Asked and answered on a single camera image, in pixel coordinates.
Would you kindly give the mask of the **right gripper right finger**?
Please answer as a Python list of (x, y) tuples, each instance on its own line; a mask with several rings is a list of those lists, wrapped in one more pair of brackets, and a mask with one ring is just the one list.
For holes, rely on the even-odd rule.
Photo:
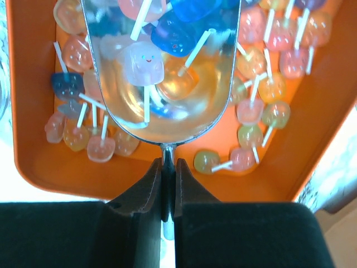
[(223, 203), (176, 164), (177, 267), (333, 267), (314, 214), (299, 203)]

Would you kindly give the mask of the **silver metal scoop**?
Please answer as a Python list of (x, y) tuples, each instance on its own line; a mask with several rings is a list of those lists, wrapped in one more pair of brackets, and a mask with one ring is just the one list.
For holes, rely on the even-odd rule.
[(217, 124), (233, 85), (242, 1), (82, 1), (109, 115), (126, 133), (175, 149)]

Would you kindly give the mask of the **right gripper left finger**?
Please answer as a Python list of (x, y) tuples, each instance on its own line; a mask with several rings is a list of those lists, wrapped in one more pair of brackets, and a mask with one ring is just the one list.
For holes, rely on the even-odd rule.
[(107, 203), (1, 204), (1, 266), (158, 267), (161, 169)]

